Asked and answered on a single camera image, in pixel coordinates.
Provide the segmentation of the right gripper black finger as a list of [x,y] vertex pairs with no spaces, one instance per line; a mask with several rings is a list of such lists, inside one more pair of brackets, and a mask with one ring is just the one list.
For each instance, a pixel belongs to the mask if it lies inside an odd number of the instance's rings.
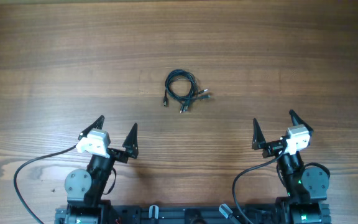
[[305,121],[303,121],[294,110],[290,110],[289,114],[294,126],[304,125],[306,129],[309,131],[309,133],[313,134],[314,129],[311,126],[309,126]]
[[256,118],[253,119],[253,132],[252,149],[259,150],[265,148],[266,141]]

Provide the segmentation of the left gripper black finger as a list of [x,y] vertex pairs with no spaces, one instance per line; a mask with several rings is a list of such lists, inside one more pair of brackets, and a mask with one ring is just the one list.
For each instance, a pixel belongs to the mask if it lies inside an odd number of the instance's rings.
[[133,159],[137,159],[139,155],[137,131],[138,131],[138,124],[134,123],[124,143],[122,144],[127,156]]
[[105,117],[101,115],[95,122],[89,125],[87,128],[82,130],[82,132],[78,136],[78,140],[80,141],[82,138],[87,137],[92,129],[102,129],[104,124]]

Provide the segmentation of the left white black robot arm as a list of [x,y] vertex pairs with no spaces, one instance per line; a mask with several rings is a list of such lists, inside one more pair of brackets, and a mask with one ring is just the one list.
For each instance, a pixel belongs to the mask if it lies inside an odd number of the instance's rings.
[[91,154],[86,169],[76,169],[65,179],[67,207],[55,214],[55,223],[120,223],[121,218],[109,200],[101,197],[111,193],[115,184],[105,192],[110,175],[116,175],[116,162],[126,164],[128,159],[137,159],[139,148],[137,142],[138,124],[134,123],[119,150],[109,147],[109,133],[103,130],[105,117],[101,115],[95,122],[85,128],[78,136],[75,149],[79,153]]

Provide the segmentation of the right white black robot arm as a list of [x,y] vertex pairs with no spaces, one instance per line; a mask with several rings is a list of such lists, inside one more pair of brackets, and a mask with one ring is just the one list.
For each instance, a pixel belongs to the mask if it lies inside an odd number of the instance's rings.
[[256,119],[252,149],[263,150],[264,158],[274,157],[276,171],[286,197],[276,198],[275,203],[251,205],[245,209],[254,223],[331,223],[327,190],[331,177],[327,167],[310,162],[305,164],[300,151],[310,145],[313,128],[293,110],[289,111],[293,126],[279,140],[267,142]]

